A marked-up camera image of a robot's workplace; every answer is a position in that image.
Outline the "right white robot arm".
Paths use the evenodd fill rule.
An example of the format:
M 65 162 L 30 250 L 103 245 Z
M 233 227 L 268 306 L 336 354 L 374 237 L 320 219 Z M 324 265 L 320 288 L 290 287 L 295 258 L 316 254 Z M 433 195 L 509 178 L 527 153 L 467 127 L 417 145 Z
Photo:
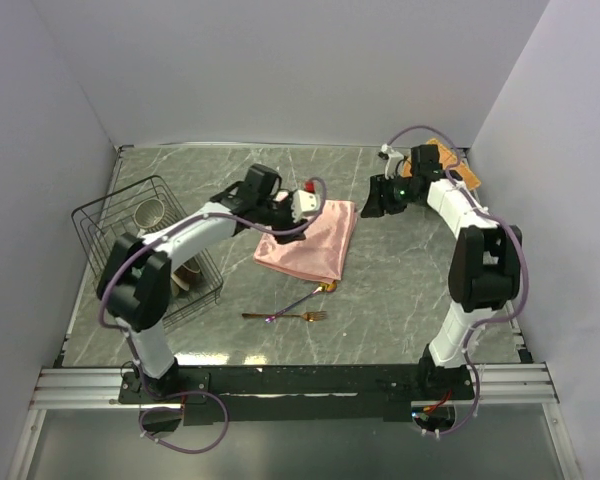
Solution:
M 459 166 L 445 166 L 435 143 L 411 148 L 408 154 L 384 144 L 378 153 L 383 173 L 370 179 L 364 218 L 403 212 L 425 203 L 449 227 L 456 240 L 448 272 L 451 303 L 434 339 L 418 362 L 417 385 L 432 399 L 464 382 L 467 357 L 480 334 L 507 302 L 518 296 L 521 231 L 504 227 L 472 196 L 469 177 Z

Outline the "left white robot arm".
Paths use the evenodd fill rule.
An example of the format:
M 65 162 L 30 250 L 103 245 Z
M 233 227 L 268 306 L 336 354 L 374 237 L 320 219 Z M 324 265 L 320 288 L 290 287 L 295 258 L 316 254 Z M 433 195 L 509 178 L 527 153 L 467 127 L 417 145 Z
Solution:
M 270 234 L 280 244 L 302 241 L 325 204 L 310 179 L 295 190 L 281 186 L 273 169 L 253 164 L 245 177 L 213 195 L 199 210 L 143 236 L 119 236 L 97 287 L 98 321 L 118 330 L 132 354 L 144 392 L 157 402 L 177 393 L 179 365 L 163 318 L 171 302 L 171 277 L 203 250 L 244 230 Z

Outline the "pink satin napkin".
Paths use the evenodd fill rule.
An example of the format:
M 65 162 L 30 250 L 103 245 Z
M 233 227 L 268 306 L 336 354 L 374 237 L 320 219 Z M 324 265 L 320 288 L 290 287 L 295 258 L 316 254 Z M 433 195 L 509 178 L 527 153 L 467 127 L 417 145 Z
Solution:
M 306 281 L 340 281 L 357 223 L 354 202 L 327 200 L 323 213 L 305 231 L 305 239 L 278 244 L 263 234 L 254 252 L 256 264 Z

